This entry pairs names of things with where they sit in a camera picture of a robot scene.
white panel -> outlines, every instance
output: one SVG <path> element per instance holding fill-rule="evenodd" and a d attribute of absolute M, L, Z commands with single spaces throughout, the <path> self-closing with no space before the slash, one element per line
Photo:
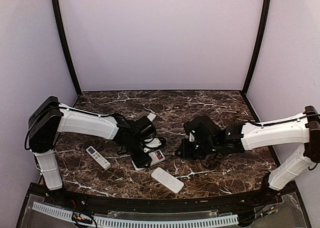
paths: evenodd
<path fill-rule="evenodd" d="M 271 0 L 264 40 L 248 97 L 263 121 L 320 111 L 320 0 Z M 296 144 L 278 146 L 283 162 Z M 318 227 L 319 170 L 297 183 L 312 226 Z"/>
<path fill-rule="evenodd" d="M 242 89 L 263 0 L 60 0 L 81 87 Z"/>
<path fill-rule="evenodd" d="M 16 226 L 39 178 L 23 149 L 29 116 L 50 95 L 76 99 L 55 23 L 51 0 L 0 0 L 0 227 Z"/>

